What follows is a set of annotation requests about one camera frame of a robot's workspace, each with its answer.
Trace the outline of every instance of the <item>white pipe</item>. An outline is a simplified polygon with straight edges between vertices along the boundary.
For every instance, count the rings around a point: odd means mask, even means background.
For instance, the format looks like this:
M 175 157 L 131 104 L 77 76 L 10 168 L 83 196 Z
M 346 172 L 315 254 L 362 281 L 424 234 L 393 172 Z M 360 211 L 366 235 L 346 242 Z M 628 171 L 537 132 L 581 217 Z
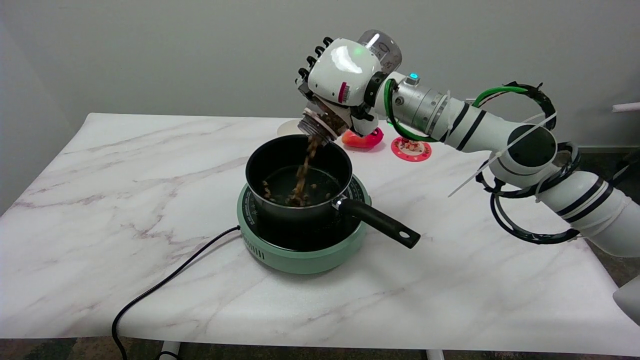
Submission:
M 161 351 L 169 351 L 177 355 L 179 350 L 180 350 L 179 341 L 165 341 L 162 343 Z M 175 360 L 175 358 L 171 355 L 162 355 L 160 356 L 160 360 Z
M 427 350 L 427 359 L 444 360 L 444 353 L 442 350 Z
M 640 111 L 640 102 L 632 102 L 629 104 L 617 104 L 613 106 L 612 113 L 624 113 L 627 111 Z

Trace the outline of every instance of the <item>green cable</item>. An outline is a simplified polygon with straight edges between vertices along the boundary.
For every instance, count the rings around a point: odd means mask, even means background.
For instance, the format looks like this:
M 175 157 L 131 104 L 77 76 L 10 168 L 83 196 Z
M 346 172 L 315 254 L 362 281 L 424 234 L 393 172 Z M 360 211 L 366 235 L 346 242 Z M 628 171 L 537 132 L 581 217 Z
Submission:
M 430 138 L 428 136 L 419 136 L 411 133 L 409 130 L 402 127 L 402 125 L 398 124 L 393 110 L 392 104 L 392 94 L 391 89 L 393 87 L 394 80 L 389 79 L 385 83 L 385 112 L 387 113 L 387 117 L 391 120 L 391 125 L 394 127 L 396 132 L 405 139 L 419 141 L 419 142 L 437 142 L 434 138 Z
M 527 89 L 518 88 L 517 86 L 499 86 L 497 88 L 491 88 L 489 90 L 483 91 L 480 95 L 478 95 L 478 97 L 476 97 L 476 100 L 473 103 L 473 106 L 477 108 L 480 105 L 480 102 L 482 100 L 485 100 L 487 97 L 493 94 L 497 94 L 499 92 L 523 93 L 523 92 L 527 92 Z

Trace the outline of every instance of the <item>marble table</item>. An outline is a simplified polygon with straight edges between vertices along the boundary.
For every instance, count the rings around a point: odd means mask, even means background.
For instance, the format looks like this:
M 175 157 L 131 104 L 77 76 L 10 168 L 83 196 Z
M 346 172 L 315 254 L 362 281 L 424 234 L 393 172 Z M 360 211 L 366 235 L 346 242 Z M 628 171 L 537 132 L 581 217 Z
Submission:
M 287 119 L 91 114 L 0 218 L 0 336 L 105 336 L 118 310 L 237 224 L 251 152 Z M 335 270 L 262 266 L 237 233 L 120 322 L 124 336 L 203 343 L 444 348 L 640 356 L 640 327 L 582 240 L 531 245 L 502 231 L 486 192 L 448 193 L 486 159 L 433 145 L 410 163 L 384 144 L 348 151 L 373 204 L 424 236 L 370 230 Z M 525 228 L 566 224 L 505 201 Z

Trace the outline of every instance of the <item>white wall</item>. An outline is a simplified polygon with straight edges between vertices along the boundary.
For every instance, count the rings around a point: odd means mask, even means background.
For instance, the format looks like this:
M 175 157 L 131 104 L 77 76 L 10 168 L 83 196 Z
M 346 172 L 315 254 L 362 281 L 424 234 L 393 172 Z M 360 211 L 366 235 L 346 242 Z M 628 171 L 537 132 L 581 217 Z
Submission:
M 560 140 L 640 145 L 637 0 L 3 0 L 1 15 L 77 129 L 89 111 L 297 117 L 297 69 L 324 36 L 386 31 L 459 98 L 517 80 L 559 111 Z M 536 112 L 512 96 L 506 119 Z
M 73 134 L 0 22 L 0 215 Z

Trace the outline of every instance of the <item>table leg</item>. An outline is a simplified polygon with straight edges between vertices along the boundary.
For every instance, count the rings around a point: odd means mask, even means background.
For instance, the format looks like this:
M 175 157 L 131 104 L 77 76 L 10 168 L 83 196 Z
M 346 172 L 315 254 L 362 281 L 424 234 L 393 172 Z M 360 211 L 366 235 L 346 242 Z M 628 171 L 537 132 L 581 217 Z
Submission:
M 442 350 L 421 350 L 420 357 L 422 360 L 444 360 Z
M 177 355 L 178 351 L 180 351 L 180 343 L 178 341 L 165 341 L 162 343 L 162 351 L 169 351 Z M 175 357 L 161 355 L 160 360 L 175 360 Z

